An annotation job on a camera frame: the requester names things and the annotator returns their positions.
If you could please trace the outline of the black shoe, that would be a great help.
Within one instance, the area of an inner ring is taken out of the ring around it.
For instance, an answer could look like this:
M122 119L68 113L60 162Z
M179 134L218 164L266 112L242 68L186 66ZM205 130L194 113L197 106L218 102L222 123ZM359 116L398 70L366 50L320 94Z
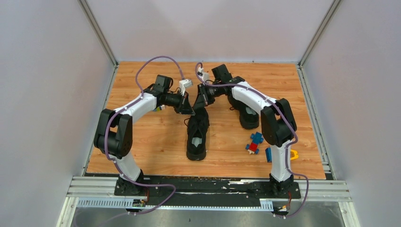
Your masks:
M228 96L227 99L232 108L239 112L239 122L242 128L252 130L259 127L259 115L253 109L232 96Z
M206 136L209 128L209 115L206 108L195 110L195 115L185 120L187 126L186 156L191 161L206 157Z

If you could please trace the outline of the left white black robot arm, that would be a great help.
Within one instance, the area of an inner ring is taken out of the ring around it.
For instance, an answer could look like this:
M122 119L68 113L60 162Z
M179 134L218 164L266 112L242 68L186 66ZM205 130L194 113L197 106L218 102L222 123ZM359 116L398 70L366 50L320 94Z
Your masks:
M146 113L162 106L170 106L178 114L194 115L186 91L192 86L190 79L178 82L178 91L170 90L173 80L170 77L158 75L155 83L128 104L117 109L104 109L100 113L94 146L113 161L120 177L127 182L127 190L133 195L144 192L145 183L139 179L142 170L131 156L133 145L133 125Z

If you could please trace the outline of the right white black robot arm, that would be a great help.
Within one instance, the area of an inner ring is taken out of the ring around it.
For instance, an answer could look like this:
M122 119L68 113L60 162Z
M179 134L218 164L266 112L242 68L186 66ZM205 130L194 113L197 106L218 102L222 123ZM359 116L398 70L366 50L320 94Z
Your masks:
M270 176L274 181L270 191L275 197L283 197L289 191L286 180L293 177L289 163L289 149L296 143L296 122L289 101L269 97L253 88L241 77L232 77L225 64L213 68L215 81L209 79L202 63L195 66L195 75L200 81L198 95L193 105L195 111L204 109L215 102L216 97L226 95L242 102L261 118L262 135L270 144L272 169Z

